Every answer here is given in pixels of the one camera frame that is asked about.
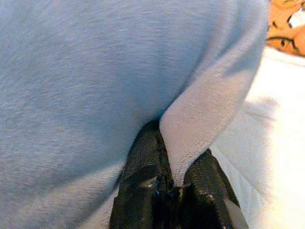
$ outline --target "orange blanket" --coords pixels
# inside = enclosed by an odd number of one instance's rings
[[[305,0],[271,0],[267,45],[305,57]]]

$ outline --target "light blue fabric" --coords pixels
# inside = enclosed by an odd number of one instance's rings
[[[76,228],[103,203],[195,80],[220,2],[1,1],[0,228]]]

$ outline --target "white sheet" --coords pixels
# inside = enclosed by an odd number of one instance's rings
[[[211,149],[251,229],[304,229],[305,58],[266,48],[239,114]]]

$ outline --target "white fabric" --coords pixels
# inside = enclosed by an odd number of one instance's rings
[[[211,149],[251,229],[305,228],[305,59],[266,48],[236,118]]]

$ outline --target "bedding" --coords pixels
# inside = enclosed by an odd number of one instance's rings
[[[265,48],[238,115],[211,146],[251,229],[305,228],[305,59]]]

